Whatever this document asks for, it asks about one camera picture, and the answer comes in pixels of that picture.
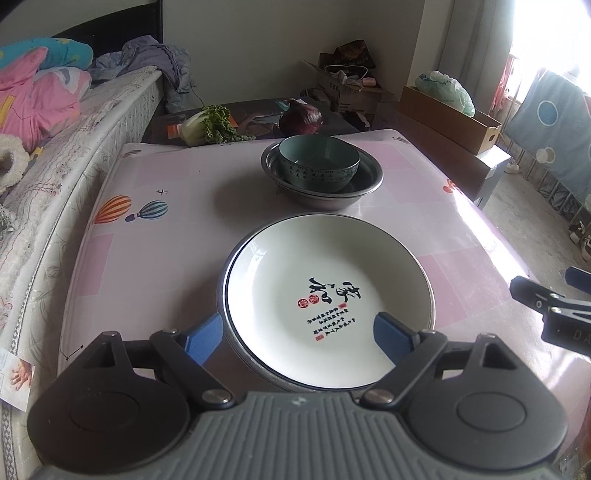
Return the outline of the deep stainless steel bowl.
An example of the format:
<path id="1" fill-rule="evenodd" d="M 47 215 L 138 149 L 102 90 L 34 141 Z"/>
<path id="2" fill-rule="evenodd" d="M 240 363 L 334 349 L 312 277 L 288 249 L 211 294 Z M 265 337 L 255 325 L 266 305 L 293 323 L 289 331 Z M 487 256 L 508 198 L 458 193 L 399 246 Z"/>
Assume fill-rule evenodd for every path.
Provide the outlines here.
<path id="1" fill-rule="evenodd" d="M 380 163 L 356 147 L 360 162 L 356 172 L 295 166 L 280 155 L 280 144 L 263 151 L 260 165 L 280 192 L 295 203 L 315 211 L 339 211 L 375 193 L 384 181 Z"/>

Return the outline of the purple red cabbage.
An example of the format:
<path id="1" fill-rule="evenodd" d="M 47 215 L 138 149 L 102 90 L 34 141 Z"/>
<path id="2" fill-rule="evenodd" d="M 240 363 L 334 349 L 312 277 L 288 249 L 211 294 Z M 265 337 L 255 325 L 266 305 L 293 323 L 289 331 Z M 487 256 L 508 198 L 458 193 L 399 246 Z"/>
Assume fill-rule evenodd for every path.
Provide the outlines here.
<path id="1" fill-rule="evenodd" d="M 284 136 L 315 134 L 321 128 L 324 119 L 322 112 L 315 106 L 297 100 L 290 101 L 290 107 L 280 117 L 280 132 Z"/>

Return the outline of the large flat brown carton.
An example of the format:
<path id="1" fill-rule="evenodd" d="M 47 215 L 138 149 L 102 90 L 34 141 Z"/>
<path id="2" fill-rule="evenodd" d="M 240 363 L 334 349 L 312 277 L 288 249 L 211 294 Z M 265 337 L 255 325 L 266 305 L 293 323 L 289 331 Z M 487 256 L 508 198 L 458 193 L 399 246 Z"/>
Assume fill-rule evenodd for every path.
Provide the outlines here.
<path id="1" fill-rule="evenodd" d="M 475 155 L 428 126 L 400 113 L 394 102 L 379 104 L 373 127 L 399 131 L 481 210 L 490 200 L 510 159 L 510 155 L 498 146 Z"/>

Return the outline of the open cardboard box with clutter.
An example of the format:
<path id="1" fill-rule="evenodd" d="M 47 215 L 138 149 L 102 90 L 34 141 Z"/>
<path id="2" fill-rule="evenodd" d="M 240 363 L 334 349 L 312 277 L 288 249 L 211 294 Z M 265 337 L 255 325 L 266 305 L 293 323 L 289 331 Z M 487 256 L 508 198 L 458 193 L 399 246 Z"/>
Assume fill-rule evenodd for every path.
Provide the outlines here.
<path id="1" fill-rule="evenodd" d="M 315 63 L 318 88 L 325 92 L 332 110 L 373 117 L 382 102 L 393 100 L 376 76 L 377 66 L 363 40 L 353 40 L 332 52 L 318 54 Z"/>

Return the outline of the teal ceramic bowl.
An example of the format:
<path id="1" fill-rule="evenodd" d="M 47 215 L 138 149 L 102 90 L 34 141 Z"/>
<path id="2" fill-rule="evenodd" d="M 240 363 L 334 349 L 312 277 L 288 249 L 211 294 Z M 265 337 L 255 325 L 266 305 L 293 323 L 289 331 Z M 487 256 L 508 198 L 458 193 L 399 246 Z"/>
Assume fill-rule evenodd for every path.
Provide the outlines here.
<path id="1" fill-rule="evenodd" d="M 352 181 L 361 154 L 345 141 L 308 134 L 283 139 L 277 160 L 291 185 L 312 192 L 335 193 Z"/>

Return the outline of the green leafy cabbage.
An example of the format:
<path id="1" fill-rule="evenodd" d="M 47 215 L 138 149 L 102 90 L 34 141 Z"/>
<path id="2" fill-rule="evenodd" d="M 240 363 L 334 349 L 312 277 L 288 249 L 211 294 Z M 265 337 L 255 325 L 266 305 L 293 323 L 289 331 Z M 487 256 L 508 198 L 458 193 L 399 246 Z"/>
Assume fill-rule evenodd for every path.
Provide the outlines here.
<path id="1" fill-rule="evenodd" d="M 230 111 L 221 105 L 204 107 L 186 119 L 178 127 L 178 135 L 190 147 L 254 139 L 253 136 L 238 133 L 238 129 L 231 125 Z"/>

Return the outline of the blue circle-print blanket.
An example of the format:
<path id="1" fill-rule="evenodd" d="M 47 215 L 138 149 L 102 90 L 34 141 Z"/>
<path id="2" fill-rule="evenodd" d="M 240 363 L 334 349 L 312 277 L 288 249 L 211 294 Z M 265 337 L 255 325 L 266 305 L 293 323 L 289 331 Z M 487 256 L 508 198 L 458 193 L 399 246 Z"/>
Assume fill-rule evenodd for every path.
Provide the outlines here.
<path id="1" fill-rule="evenodd" d="M 590 96 L 569 79 L 536 79 L 505 128 L 518 146 L 590 207 Z"/>

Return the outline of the long brown cardboard box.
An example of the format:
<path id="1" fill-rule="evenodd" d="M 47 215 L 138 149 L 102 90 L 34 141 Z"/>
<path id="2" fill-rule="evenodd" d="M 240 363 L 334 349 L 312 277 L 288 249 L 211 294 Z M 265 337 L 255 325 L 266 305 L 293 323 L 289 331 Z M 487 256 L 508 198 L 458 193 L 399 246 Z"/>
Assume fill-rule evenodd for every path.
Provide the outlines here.
<path id="1" fill-rule="evenodd" d="M 469 117 L 416 87 L 404 87 L 399 111 L 475 155 L 491 149 L 501 131 L 501 123 L 487 114 L 476 111 Z"/>

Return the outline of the pink balloon-print tablecloth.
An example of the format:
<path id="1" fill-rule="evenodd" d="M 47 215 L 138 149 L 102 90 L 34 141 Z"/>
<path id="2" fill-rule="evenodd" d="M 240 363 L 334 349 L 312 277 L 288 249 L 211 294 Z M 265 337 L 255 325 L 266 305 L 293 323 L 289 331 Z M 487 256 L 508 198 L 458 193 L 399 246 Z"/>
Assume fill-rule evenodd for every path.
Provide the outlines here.
<path id="1" fill-rule="evenodd" d="M 342 214 L 404 244 L 424 268 L 436 305 L 434 327 L 453 340 L 499 335 L 572 408 L 590 370 L 544 343 L 538 314 L 515 302 L 510 281 L 527 275 L 500 233 L 414 146 L 392 130 L 356 134 L 353 145 L 381 165 L 384 181 Z M 116 330 L 127 340 L 187 329 L 218 310 L 219 285 L 236 246 L 276 221 L 306 211 L 260 165 L 264 142 L 120 159 L 89 222 L 72 279 L 61 366 L 91 340 Z M 209 368 L 233 389 L 255 389 L 253 369 L 228 344 Z"/>

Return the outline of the black headboard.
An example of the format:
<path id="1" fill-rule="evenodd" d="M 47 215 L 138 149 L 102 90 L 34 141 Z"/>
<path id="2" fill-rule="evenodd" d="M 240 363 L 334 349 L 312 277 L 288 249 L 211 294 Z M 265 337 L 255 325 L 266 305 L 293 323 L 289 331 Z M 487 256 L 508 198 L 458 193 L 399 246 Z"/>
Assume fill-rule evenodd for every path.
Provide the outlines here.
<path id="1" fill-rule="evenodd" d="M 162 11 L 162 1 L 149 1 L 73 26 L 54 38 L 86 44 L 95 57 L 120 51 L 126 42 L 141 36 L 151 36 L 162 43 Z"/>

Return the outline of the pale green plastic bag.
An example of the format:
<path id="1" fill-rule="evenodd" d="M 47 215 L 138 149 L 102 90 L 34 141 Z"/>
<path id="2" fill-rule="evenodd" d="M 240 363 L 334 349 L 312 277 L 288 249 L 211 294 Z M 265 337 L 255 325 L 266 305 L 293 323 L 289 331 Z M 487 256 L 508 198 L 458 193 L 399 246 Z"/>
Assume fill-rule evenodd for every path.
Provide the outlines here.
<path id="1" fill-rule="evenodd" d="M 448 105 L 449 107 L 473 117 L 476 109 L 468 91 L 461 83 L 437 70 L 420 74 L 415 79 L 415 87 L 422 93 Z"/>

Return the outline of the dark printed appliance box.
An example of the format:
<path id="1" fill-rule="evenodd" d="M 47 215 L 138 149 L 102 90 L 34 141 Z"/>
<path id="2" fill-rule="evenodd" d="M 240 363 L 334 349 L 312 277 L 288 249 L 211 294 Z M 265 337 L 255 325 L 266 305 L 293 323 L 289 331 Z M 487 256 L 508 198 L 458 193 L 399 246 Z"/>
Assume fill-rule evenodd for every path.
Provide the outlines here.
<path id="1" fill-rule="evenodd" d="M 359 130 L 349 124 L 338 113 L 332 112 L 329 106 L 311 97 L 297 97 L 301 103 L 315 106 L 322 113 L 322 125 L 318 133 L 322 135 L 346 135 L 358 133 Z M 250 100 L 225 104 L 230 111 L 230 122 L 242 135 L 267 140 L 283 137 L 280 131 L 280 116 L 290 107 L 287 99 L 273 98 Z M 154 115 L 150 120 L 142 143 L 172 145 L 184 147 L 185 143 L 177 136 L 176 125 L 181 124 L 200 108 L 185 110 L 177 113 Z"/>

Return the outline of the grey curtain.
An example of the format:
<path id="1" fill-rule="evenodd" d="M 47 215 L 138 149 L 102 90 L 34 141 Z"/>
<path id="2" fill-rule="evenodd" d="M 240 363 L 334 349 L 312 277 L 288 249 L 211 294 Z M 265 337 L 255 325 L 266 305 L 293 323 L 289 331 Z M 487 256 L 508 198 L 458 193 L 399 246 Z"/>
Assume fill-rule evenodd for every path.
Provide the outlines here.
<path id="1" fill-rule="evenodd" d="M 439 71 L 458 80 L 483 112 L 493 105 L 510 54 L 514 10 L 512 0 L 453 5 Z"/>

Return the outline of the white ceramic plate with calligraphy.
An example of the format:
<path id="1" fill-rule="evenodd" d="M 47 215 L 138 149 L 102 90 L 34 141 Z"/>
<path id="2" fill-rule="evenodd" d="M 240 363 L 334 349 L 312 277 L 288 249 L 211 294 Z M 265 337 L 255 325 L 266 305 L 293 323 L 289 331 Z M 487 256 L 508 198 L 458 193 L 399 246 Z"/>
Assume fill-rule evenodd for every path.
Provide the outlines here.
<path id="1" fill-rule="evenodd" d="M 236 246 L 219 285 L 228 340 L 287 390 L 359 389 L 394 364 L 374 340 L 387 312 L 414 331 L 435 325 L 428 276 L 398 239 L 361 219 L 304 214 Z"/>

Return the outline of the pink and blue quilt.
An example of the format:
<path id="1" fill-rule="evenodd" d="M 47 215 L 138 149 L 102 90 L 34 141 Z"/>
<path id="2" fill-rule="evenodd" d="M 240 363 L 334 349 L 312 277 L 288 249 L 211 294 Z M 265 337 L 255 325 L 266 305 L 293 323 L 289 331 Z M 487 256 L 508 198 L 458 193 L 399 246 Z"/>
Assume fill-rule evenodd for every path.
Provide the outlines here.
<path id="1" fill-rule="evenodd" d="M 92 48 L 43 37 L 1 48 L 1 132 L 32 152 L 75 123 L 91 85 Z"/>

